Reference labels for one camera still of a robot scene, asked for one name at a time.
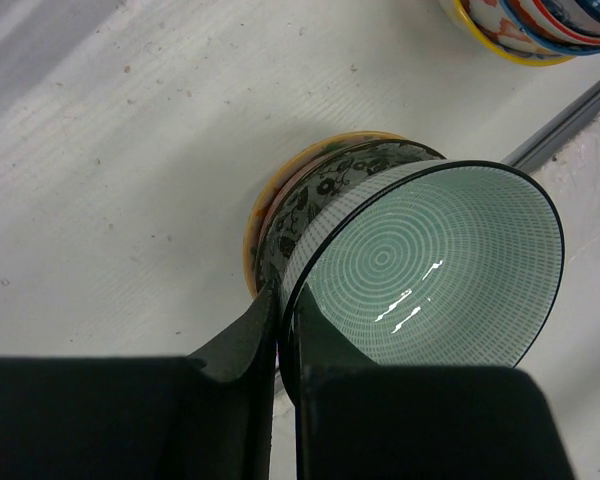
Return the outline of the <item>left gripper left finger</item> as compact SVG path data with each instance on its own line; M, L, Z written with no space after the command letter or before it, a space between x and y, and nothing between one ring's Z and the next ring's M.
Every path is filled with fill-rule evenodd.
M0 479L265 479L278 290L184 356L0 357Z

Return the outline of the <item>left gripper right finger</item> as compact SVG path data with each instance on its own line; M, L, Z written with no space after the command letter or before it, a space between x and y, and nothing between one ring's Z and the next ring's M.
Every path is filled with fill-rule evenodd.
M294 313L302 479L570 479L549 405L506 367L381 366L304 289Z

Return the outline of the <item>mint green bowl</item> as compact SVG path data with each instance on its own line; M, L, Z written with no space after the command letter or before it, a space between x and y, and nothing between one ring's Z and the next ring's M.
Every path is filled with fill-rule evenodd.
M372 176L309 222L282 271L287 393L299 396L304 298L379 365L514 367L550 316L564 263L556 206L517 169L430 160Z

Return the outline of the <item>pink patterned bowl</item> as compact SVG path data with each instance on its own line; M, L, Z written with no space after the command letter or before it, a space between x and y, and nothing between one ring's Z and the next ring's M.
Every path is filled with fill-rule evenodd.
M266 267L284 267L301 231L330 201L394 166L443 157L437 150L406 138L379 139L330 151L303 167L274 198L258 246L251 251L257 293L266 283Z

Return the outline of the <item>yellow flower leaf bowl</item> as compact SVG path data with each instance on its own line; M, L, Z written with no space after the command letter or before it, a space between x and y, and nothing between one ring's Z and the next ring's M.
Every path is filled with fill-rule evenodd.
M339 150L348 145L356 145L363 141L379 139L404 140L404 137L382 131L354 131L331 136L308 146L289 159L267 181L251 209L242 243L243 272L247 289L252 298L256 297L257 288L255 284L255 274L253 273L254 268L252 267L251 251L258 246L264 219L267 216L267 212L273 203L274 198L278 195L282 187L303 167L310 164L316 158L326 155L330 151Z

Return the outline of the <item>yellow blue patterned bowl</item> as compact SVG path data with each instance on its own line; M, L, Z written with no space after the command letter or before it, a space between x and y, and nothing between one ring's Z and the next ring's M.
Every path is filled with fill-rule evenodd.
M530 30L504 1L439 1L449 19L497 55L532 67L555 66L575 54Z

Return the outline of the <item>blue triangle patterned bowl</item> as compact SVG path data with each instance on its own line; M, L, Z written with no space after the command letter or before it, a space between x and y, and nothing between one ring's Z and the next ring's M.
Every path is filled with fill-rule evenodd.
M600 23L576 1L502 1L503 9L545 48L573 56L600 53Z

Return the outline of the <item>orange floral patterned bowl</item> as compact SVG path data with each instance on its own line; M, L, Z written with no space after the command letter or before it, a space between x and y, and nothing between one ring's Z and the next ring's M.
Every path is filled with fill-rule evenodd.
M600 45L598 1L509 1L529 27L538 27L551 39L582 45Z

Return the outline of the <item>blue white floral bowl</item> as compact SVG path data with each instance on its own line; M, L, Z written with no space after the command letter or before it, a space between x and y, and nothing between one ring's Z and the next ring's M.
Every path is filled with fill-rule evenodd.
M562 24L587 35L600 36L600 1L547 0L542 4Z

